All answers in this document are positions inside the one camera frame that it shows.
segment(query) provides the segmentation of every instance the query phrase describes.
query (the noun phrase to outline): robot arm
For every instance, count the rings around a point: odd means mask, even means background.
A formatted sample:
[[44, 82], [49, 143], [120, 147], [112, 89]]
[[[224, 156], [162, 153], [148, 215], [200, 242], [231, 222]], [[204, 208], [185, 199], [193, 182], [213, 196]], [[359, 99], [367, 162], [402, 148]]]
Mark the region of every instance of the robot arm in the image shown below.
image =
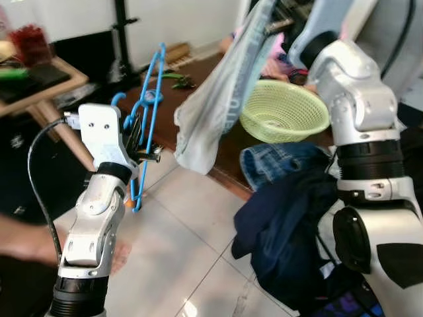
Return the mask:
[[422, 214], [404, 174], [397, 101], [376, 63], [355, 43], [334, 37], [346, 11], [339, 8], [338, 26], [322, 20], [331, 2], [315, 1], [288, 55], [309, 68], [330, 113], [346, 206], [334, 217], [336, 253], [364, 275], [386, 317], [423, 316]]
[[138, 175], [138, 166], [122, 142], [119, 117], [117, 107], [85, 104], [79, 107], [79, 116], [67, 119], [81, 129], [97, 172], [77, 200], [77, 217], [65, 242], [47, 316], [106, 316], [104, 300], [126, 186]]

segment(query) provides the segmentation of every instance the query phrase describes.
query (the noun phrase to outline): navy blue clothing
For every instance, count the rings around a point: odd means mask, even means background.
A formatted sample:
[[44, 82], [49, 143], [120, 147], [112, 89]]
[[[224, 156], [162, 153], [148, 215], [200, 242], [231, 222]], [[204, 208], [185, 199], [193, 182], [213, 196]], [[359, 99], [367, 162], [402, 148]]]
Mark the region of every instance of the navy blue clothing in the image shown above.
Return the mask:
[[327, 261], [315, 242], [317, 223], [337, 199], [336, 180], [324, 167], [291, 173], [258, 190], [235, 215], [234, 258], [251, 253], [260, 286], [294, 310], [319, 307], [317, 298], [340, 291], [328, 292], [320, 272]]

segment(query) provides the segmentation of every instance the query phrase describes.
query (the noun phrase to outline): green plastic basket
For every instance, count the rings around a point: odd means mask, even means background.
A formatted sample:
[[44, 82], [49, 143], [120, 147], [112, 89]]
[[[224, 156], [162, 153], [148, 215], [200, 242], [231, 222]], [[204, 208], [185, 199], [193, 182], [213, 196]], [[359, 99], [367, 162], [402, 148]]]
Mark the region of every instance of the green plastic basket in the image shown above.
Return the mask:
[[329, 126], [323, 101], [300, 86], [258, 81], [240, 117], [244, 129], [266, 143], [299, 142]]

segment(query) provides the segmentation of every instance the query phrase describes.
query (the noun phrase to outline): denim jeans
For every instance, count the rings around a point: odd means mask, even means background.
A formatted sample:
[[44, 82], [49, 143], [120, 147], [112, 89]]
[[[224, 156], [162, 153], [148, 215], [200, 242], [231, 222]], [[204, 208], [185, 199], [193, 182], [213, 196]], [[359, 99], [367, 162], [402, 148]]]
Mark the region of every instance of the denim jeans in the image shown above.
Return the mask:
[[241, 169], [256, 191], [298, 170], [328, 164], [329, 156], [312, 142], [259, 144], [244, 149]]

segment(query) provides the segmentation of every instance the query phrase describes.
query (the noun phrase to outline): tile floor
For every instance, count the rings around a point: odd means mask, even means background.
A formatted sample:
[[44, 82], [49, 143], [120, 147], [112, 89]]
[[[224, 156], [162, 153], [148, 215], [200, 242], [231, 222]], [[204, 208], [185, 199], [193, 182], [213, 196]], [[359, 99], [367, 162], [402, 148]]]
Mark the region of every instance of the tile floor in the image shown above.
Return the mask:
[[[249, 258], [232, 258], [233, 216], [244, 201], [178, 167], [164, 151], [149, 164], [140, 213], [127, 210], [118, 238], [132, 244], [110, 278], [108, 316], [297, 316], [260, 289]], [[56, 223], [70, 227], [72, 212]]]

